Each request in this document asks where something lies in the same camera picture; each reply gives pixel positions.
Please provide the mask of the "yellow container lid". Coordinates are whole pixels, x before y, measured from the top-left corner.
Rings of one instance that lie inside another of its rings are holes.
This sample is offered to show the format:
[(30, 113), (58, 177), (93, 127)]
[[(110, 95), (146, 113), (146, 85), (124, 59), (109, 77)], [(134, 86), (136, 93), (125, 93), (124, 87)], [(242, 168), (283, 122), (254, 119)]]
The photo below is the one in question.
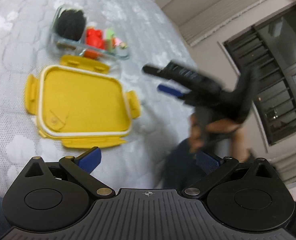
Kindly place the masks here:
[(44, 138), (67, 148), (108, 148), (126, 143), (141, 114), (135, 91), (125, 91), (100, 61), (64, 55), (59, 64), (28, 75), (24, 104)]

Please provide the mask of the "red toy brick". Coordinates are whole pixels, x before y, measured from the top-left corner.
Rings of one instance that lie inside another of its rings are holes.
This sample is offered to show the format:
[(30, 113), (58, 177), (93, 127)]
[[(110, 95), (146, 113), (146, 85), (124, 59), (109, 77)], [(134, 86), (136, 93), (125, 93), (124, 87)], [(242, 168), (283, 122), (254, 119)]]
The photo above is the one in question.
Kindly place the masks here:
[[(87, 27), (85, 44), (97, 49), (104, 50), (104, 40), (102, 38), (102, 30), (95, 29), (94, 27)], [(97, 52), (96, 50), (86, 50), (83, 56), (95, 60), (101, 55), (102, 54)]]

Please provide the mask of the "beige curtain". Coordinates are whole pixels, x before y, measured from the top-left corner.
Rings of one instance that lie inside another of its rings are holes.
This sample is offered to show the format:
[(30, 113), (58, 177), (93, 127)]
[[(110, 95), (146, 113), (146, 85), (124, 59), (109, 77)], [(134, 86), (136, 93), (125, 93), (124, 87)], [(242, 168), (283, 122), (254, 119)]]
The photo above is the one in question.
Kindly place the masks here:
[(220, 0), (179, 27), (191, 47), (267, 0)]

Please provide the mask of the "green pink small toys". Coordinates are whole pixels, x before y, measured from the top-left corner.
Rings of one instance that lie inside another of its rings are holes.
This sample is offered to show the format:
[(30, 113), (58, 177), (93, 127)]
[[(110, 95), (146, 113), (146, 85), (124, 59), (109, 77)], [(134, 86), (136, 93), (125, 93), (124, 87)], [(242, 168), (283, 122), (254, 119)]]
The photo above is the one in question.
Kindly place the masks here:
[(117, 47), (120, 47), (121, 49), (127, 48), (127, 43), (117, 38), (113, 29), (105, 29), (102, 38), (104, 41), (104, 48), (108, 51), (113, 51)]

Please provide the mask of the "black fuzzy item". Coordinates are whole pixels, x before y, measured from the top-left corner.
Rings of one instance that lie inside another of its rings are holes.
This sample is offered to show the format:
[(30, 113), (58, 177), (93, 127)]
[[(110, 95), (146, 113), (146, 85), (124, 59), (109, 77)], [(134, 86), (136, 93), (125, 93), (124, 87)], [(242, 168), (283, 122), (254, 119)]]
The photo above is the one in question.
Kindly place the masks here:
[(56, 24), (56, 33), (63, 38), (79, 41), (86, 26), (86, 19), (82, 10), (64, 10)]

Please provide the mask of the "dark window with louvres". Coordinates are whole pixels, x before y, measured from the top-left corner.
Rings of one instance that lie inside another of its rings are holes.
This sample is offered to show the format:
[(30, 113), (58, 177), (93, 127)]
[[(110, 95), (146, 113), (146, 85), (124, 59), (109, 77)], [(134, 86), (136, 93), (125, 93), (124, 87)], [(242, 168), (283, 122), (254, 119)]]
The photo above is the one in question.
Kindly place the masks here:
[(296, 5), (252, 25), (224, 47), (239, 71), (259, 71), (255, 105), (268, 144), (296, 133)]

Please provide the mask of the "clear glass food container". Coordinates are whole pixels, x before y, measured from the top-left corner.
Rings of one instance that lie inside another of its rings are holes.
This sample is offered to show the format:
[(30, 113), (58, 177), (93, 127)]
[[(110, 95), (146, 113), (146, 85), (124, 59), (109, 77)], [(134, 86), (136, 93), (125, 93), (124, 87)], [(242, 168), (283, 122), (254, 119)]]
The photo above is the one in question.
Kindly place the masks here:
[[(61, 13), (64, 10), (69, 10), (69, 9), (82, 10), (86, 19), (86, 26), (83, 31), (83, 35), (79, 41), (73, 41), (73, 40), (60, 37), (55, 30), (57, 20), (61, 15)], [(105, 19), (104, 16), (96, 12), (93, 8), (89, 10), (85, 10), (78, 7), (74, 7), (72, 5), (64, 4), (57, 8), (53, 22), (51, 24), (51, 28), (49, 31), (49, 38), (48, 38), (49, 49), (53, 52), (53, 54), (59, 55), (59, 56), (62, 56), (64, 54), (83, 56), (86, 50), (96, 50), (97, 52), (102, 54), (100, 57), (110, 57), (110, 58), (115, 58), (119, 60), (125, 60), (130, 57), (130, 50), (128, 48), (128, 45), (127, 45), (127, 48), (125, 49), (121, 49), (120, 47), (117, 47), (113, 51), (108, 51), (106, 49), (101, 50), (85, 44), (87, 27), (94, 27), (95, 29), (102, 30), (102, 35), (105, 29), (108, 29), (108, 28), (113, 29), (115, 32), (115, 36), (126, 43), (125, 35), (123, 35), (122, 32), (118, 31), (117, 28), (113, 28), (111, 24), (107, 21), (107, 19)]]

